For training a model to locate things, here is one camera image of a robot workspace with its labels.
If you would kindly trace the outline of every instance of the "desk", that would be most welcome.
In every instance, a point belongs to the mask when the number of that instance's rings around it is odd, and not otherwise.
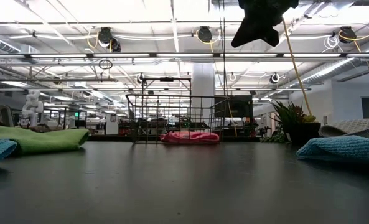
[[[369,169],[285,144],[88,142],[0,162],[0,223],[369,223]]]

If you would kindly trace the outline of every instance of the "metal wire cage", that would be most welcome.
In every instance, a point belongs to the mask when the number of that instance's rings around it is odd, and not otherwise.
[[[222,139],[227,97],[180,95],[126,95],[131,123],[132,142],[159,143],[169,132],[189,131],[217,134]],[[178,140],[187,144],[188,139]],[[205,143],[192,139],[191,143]]]

